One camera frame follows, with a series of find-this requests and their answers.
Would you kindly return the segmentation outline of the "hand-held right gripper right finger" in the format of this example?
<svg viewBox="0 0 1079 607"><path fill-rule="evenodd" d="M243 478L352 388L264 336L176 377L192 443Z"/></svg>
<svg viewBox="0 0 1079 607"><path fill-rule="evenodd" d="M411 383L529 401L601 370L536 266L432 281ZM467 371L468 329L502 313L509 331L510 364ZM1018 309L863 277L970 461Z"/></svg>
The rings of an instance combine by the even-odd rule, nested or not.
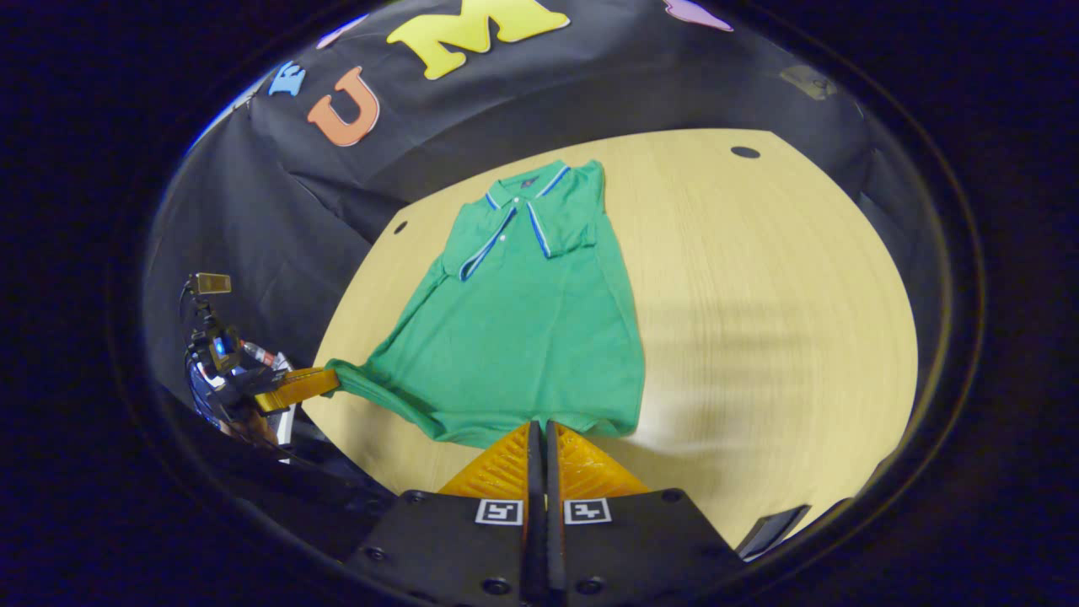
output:
<svg viewBox="0 0 1079 607"><path fill-rule="evenodd" d="M562 424L545 427L547 580L559 606L679 606L745 570L681 488L652 491Z"/></svg>

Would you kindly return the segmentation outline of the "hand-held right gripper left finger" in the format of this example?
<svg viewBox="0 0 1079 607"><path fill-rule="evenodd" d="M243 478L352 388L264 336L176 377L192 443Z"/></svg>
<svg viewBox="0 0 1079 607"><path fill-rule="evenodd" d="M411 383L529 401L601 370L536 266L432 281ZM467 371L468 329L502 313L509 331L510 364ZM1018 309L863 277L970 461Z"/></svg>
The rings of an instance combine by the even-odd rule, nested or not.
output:
<svg viewBox="0 0 1079 607"><path fill-rule="evenodd" d="M542 606L540 423L498 439L436 492L407 491L346 558L424 606Z"/></svg>

